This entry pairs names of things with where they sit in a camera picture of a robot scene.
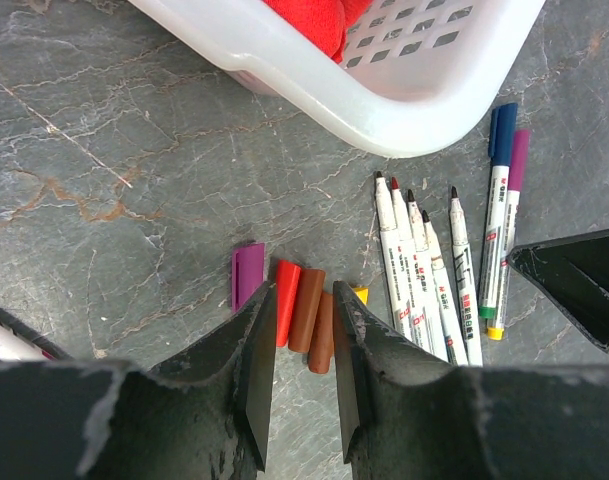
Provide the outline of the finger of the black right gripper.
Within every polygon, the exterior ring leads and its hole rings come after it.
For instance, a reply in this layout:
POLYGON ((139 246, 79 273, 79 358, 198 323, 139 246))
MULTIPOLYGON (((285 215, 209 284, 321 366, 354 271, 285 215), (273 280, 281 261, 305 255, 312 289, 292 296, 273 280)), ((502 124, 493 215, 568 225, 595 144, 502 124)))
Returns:
POLYGON ((609 229, 516 246, 508 263, 609 354, 609 229))

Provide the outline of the brown capped marker pen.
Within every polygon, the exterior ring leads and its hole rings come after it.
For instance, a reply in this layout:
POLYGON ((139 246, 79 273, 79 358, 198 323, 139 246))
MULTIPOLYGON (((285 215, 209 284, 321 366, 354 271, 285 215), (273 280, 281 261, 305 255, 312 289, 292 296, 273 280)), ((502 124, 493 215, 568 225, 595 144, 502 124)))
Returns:
POLYGON ((400 240, 392 198, 381 171, 375 173, 375 201, 393 326, 407 340, 412 341, 410 294, 403 265, 399 261, 400 240))

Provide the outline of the blue capped marker pen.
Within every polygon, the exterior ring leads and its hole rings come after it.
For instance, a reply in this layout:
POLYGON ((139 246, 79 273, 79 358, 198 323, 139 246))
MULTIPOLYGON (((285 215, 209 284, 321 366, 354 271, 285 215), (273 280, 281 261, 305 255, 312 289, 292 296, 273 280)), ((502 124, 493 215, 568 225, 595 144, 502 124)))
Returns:
POLYGON ((517 112, 517 103, 504 104, 492 111, 488 148, 491 173, 478 291, 479 316, 483 319, 495 315, 498 303, 506 194, 517 112))

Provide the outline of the red capped marker pen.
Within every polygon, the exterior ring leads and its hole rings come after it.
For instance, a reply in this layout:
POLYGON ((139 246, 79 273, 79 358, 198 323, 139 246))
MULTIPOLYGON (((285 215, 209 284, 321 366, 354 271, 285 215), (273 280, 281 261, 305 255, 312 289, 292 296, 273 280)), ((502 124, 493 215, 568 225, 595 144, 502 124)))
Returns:
POLYGON ((426 318, 423 289, 417 278, 415 269, 415 244, 411 232, 408 211, 401 194, 398 180, 391 178, 391 198, 395 215, 400 245, 402 249, 403 264, 406 269, 406 279, 411 299, 411 327, 412 339, 423 350, 434 353, 429 323, 426 318))

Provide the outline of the pens pile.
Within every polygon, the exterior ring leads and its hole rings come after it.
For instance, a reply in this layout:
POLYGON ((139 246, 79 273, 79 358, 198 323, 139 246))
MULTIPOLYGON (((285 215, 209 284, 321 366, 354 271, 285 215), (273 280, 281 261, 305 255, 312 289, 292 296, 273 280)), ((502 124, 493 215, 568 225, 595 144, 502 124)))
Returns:
POLYGON ((61 347, 44 334, 23 323, 0 307, 0 360, 72 360, 61 347))

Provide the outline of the purple pen cap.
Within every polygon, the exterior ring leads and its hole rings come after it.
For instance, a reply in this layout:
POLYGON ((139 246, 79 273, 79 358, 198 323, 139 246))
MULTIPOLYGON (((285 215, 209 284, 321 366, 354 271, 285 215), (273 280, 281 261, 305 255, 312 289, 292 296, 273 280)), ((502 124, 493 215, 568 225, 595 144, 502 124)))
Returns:
POLYGON ((232 253, 232 310, 237 312, 264 282, 265 244, 253 243, 232 253))

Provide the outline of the yellow pen cap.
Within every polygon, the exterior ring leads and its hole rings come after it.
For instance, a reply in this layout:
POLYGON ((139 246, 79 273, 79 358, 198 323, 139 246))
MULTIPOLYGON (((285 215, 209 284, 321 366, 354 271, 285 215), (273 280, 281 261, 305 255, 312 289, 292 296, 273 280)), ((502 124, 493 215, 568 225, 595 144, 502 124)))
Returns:
POLYGON ((352 290, 364 305, 368 304, 368 298, 369 298, 369 288, 368 287, 363 287, 363 286, 353 287, 352 290))

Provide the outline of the yellow capped marker pen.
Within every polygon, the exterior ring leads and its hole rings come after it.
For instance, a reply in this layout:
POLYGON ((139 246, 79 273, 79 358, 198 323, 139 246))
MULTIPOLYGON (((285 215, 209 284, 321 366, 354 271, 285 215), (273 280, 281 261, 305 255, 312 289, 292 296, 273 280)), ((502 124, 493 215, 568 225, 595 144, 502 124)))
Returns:
POLYGON ((462 336, 469 364, 482 367, 483 353, 472 250, 468 240, 464 210, 455 186, 451 187, 449 215, 462 336))

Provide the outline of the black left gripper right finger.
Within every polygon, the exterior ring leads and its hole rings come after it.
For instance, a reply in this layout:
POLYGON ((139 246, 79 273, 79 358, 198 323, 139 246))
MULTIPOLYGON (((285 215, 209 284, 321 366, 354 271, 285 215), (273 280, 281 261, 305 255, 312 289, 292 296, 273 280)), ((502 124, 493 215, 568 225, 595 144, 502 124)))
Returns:
POLYGON ((350 464, 414 464, 420 401, 411 392, 454 366, 374 315, 344 281, 333 283, 333 336, 343 457, 350 464))

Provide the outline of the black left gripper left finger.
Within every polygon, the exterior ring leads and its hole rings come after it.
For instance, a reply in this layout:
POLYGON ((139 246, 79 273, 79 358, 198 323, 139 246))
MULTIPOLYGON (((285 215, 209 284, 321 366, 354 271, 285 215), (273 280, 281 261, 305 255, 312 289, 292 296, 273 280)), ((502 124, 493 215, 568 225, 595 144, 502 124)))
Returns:
POLYGON ((266 468, 277 331, 277 286, 265 282, 227 321, 151 373, 193 388, 192 425, 201 445, 213 447, 217 430, 247 441, 258 471, 266 468))

